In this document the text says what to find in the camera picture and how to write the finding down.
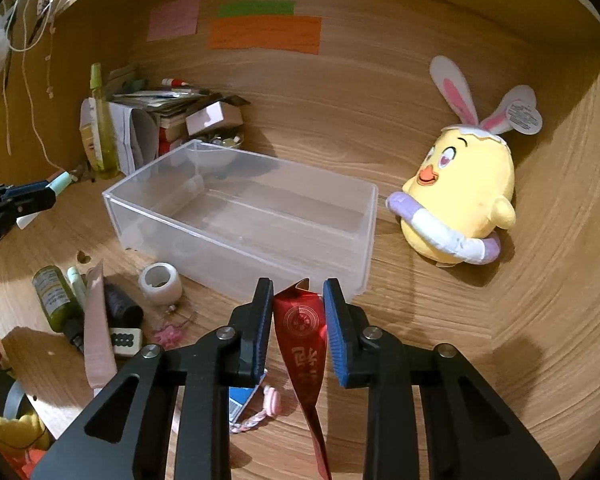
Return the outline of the blue Max staple box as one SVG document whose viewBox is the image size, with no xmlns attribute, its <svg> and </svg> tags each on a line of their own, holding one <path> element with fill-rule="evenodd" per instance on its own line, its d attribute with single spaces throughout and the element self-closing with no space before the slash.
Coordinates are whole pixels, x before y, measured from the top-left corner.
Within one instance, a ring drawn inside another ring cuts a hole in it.
<svg viewBox="0 0 600 480">
<path fill-rule="evenodd" d="M 264 371 L 256 386 L 228 388 L 228 421 L 231 424 L 238 422 L 239 417 L 242 416 L 242 412 L 245 411 L 245 408 L 261 387 L 267 372 L 267 370 Z"/>
</svg>

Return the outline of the mint green small tube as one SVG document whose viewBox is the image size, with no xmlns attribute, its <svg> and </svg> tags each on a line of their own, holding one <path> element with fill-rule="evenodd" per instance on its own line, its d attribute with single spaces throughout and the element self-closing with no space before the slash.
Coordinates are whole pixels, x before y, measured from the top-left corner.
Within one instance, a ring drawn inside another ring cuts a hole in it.
<svg viewBox="0 0 600 480">
<path fill-rule="evenodd" d="M 72 182 L 73 175 L 69 174 L 67 171 L 64 171 L 61 174 L 58 174 L 57 177 L 54 177 L 47 187 L 55 193 L 55 196 L 58 196 L 60 193 L 64 192 Z"/>
</svg>

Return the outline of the red gold ribbon pouch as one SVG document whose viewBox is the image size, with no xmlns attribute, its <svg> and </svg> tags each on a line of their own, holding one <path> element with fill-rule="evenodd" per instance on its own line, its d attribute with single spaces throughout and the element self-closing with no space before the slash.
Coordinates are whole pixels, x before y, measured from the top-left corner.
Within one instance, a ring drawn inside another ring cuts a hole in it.
<svg viewBox="0 0 600 480">
<path fill-rule="evenodd" d="M 310 430 L 318 474 L 322 479 L 330 479 L 332 473 L 316 408 L 326 364 L 323 299 L 310 291 L 310 280 L 304 278 L 274 296 L 273 315 L 278 348 Z"/>
</svg>

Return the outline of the pale green lip balm stick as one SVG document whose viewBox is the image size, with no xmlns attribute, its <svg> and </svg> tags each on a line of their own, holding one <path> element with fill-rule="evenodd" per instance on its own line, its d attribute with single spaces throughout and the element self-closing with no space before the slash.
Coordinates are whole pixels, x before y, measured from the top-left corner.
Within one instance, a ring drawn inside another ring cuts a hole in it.
<svg viewBox="0 0 600 480">
<path fill-rule="evenodd" d="M 67 281 L 76 296 L 76 301 L 82 310 L 85 310 L 87 303 L 87 288 L 82 278 L 82 274 L 75 266 L 70 266 L 66 273 Z"/>
</svg>

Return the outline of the white tape roll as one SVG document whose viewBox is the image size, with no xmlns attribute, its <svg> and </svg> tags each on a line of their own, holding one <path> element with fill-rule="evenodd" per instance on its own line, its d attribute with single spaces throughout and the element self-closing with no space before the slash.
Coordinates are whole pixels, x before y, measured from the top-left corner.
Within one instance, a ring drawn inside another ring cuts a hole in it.
<svg viewBox="0 0 600 480">
<path fill-rule="evenodd" d="M 177 304 L 183 295 L 178 270 L 171 263 L 156 262 L 140 272 L 138 286 L 147 300 L 156 307 Z"/>
</svg>

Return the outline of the dark green small bottle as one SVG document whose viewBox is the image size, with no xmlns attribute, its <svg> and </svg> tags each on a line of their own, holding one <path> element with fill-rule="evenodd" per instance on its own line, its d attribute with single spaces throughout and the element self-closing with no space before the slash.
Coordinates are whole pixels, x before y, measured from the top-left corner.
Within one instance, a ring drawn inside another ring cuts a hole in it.
<svg viewBox="0 0 600 480">
<path fill-rule="evenodd" d="M 83 311 L 58 266 L 43 266 L 33 275 L 32 286 L 52 331 L 83 353 Z"/>
</svg>

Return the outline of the pink cream tube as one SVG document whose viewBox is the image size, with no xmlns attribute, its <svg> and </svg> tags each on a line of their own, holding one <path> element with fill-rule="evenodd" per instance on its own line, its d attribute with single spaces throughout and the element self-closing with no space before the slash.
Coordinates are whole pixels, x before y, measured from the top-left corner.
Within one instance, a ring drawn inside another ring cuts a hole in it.
<svg viewBox="0 0 600 480">
<path fill-rule="evenodd" d="M 84 367 L 88 384 L 97 396 L 114 375 L 114 359 L 105 298 L 102 262 L 87 273 L 87 295 L 84 310 Z"/>
</svg>

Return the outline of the mahjong tile eraser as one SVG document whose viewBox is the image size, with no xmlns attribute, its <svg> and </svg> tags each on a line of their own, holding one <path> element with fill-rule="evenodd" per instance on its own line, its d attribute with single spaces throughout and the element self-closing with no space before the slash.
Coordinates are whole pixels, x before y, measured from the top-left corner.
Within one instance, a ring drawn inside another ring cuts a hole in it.
<svg viewBox="0 0 600 480">
<path fill-rule="evenodd" d="M 143 348 L 144 335 L 140 328 L 111 327 L 111 347 L 117 358 L 129 359 Z"/>
</svg>

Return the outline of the yellow-green spray bottle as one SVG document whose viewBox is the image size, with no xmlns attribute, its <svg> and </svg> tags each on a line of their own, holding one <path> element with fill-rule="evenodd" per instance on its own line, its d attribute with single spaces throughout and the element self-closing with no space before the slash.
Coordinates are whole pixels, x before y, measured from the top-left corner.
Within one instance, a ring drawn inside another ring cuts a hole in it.
<svg viewBox="0 0 600 480">
<path fill-rule="evenodd" d="M 115 177 L 120 172 L 116 132 L 102 84 L 102 66 L 91 65 L 90 89 L 93 100 L 92 131 L 97 172 L 105 179 Z"/>
</svg>

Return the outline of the clear plastic storage box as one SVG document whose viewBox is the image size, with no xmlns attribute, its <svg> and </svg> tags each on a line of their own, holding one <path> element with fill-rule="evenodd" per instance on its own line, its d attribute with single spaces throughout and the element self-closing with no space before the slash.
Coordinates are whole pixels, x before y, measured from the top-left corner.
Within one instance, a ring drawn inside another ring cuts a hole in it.
<svg viewBox="0 0 600 480">
<path fill-rule="evenodd" d="M 259 278 L 275 290 L 338 278 L 366 291 L 378 188 L 253 152 L 190 141 L 102 194 L 123 247 L 244 301 Z"/>
</svg>

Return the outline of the stack of papers and books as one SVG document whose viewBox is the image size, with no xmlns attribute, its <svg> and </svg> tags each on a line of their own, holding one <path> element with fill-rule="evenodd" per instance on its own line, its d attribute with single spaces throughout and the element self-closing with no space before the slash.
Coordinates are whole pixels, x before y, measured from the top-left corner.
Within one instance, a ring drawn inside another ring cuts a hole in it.
<svg viewBox="0 0 600 480">
<path fill-rule="evenodd" d="M 133 75 L 132 70 L 125 70 L 117 81 L 102 82 L 116 132 L 119 174 L 126 176 L 182 142 L 186 110 L 212 96 L 211 91 L 193 86 L 132 91 Z M 81 104 L 79 132 L 88 166 L 98 174 L 92 118 L 93 100 L 89 96 Z"/>
</svg>

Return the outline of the red white glue stick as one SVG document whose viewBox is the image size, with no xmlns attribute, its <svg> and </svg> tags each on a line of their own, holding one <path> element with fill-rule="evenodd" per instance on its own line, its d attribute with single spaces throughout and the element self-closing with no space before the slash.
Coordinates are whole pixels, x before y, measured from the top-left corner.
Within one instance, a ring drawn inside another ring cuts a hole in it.
<svg viewBox="0 0 600 480">
<path fill-rule="evenodd" d="M 190 88 L 192 86 L 189 82 L 180 78 L 163 78 L 161 84 L 166 88 Z"/>
</svg>

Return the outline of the small white cardboard box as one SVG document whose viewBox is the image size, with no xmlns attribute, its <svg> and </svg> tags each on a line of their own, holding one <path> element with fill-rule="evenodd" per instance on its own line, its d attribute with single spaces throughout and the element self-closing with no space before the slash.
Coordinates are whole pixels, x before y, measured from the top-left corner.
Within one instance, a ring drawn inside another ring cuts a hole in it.
<svg viewBox="0 0 600 480">
<path fill-rule="evenodd" d="M 240 108 L 222 101 L 212 103 L 186 117 L 189 136 L 199 136 L 218 129 L 235 128 L 243 123 Z"/>
</svg>

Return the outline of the small glass bowl with items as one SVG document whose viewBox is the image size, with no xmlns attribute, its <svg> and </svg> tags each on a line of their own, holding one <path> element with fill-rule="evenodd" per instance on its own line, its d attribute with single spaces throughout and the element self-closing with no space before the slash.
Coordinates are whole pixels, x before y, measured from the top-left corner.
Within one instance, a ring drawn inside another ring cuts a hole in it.
<svg viewBox="0 0 600 480">
<path fill-rule="evenodd" d="M 238 130 L 216 130 L 198 136 L 201 142 L 222 146 L 222 148 L 241 148 L 244 135 Z"/>
</svg>

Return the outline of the yellow plush toy on floor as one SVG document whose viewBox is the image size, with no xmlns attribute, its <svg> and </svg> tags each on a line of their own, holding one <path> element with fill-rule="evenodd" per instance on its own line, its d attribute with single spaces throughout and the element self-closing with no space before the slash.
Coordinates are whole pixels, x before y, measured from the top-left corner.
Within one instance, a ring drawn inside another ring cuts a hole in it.
<svg viewBox="0 0 600 480">
<path fill-rule="evenodd" d="M 38 414 L 24 414 L 19 418 L 0 416 L 0 451 L 9 458 L 23 458 L 30 450 L 46 451 L 50 434 Z"/>
</svg>

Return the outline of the pink sticky note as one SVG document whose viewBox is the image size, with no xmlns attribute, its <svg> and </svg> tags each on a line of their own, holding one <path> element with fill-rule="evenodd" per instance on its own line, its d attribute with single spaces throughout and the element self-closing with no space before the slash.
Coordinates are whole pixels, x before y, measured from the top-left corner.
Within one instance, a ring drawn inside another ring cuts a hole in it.
<svg viewBox="0 0 600 480">
<path fill-rule="evenodd" d="M 174 0 L 153 8 L 149 14 L 148 41 L 196 35 L 200 0 Z"/>
</svg>

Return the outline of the yellow chick plush toy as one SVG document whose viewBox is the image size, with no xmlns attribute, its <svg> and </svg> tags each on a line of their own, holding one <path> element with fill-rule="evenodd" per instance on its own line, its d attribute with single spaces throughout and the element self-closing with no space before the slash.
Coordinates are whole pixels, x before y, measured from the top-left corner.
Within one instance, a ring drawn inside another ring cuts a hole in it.
<svg viewBox="0 0 600 480">
<path fill-rule="evenodd" d="M 460 122 L 441 130 L 414 177 L 386 199 L 407 244 L 437 266 L 484 266 L 501 253 L 497 230 L 516 223 L 515 167 L 503 134 L 534 136 L 543 118 L 526 84 L 511 88 L 480 119 L 464 74 L 443 55 L 429 64 L 432 81 Z"/>
</svg>

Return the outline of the green sticky note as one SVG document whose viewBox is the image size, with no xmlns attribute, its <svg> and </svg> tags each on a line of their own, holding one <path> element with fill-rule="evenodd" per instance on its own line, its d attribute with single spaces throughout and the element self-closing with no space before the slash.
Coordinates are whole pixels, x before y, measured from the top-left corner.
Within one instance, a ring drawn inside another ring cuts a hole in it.
<svg viewBox="0 0 600 480">
<path fill-rule="evenodd" d="M 292 0 L 237 0 L 218 7 L 219 18 L 239 18 L 251 15 L 292 15 L 296 3 Z"/>
</svg>

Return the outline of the orange sticky note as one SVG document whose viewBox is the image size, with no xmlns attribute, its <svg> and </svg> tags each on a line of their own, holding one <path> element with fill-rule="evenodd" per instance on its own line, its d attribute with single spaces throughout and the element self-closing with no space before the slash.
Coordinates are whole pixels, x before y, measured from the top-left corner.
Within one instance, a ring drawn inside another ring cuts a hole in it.
<svg viewBox="0 0 600 480">
<path fill-rule="evenodd" d="M 322 19 L 301 15 L 247 15 L 211 23 L 212 50 L 270 49 L 318 55 Z"/>
</svg>

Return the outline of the pink charm keychain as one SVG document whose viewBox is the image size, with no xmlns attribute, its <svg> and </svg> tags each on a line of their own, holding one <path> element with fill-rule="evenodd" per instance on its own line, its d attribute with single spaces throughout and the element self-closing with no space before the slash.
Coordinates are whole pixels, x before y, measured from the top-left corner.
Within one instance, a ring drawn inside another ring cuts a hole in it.
<svg viewBox="0 0 600 480">
<path fill-rule="evenodd" d="M 186 314 L 176 304 L 170 304 L 164 310 L 161 324 L 151 332 L 150 341 L 163 349 L 175 349 L 184 339 L 187 326 L 195 315 Z"/>
</svg>

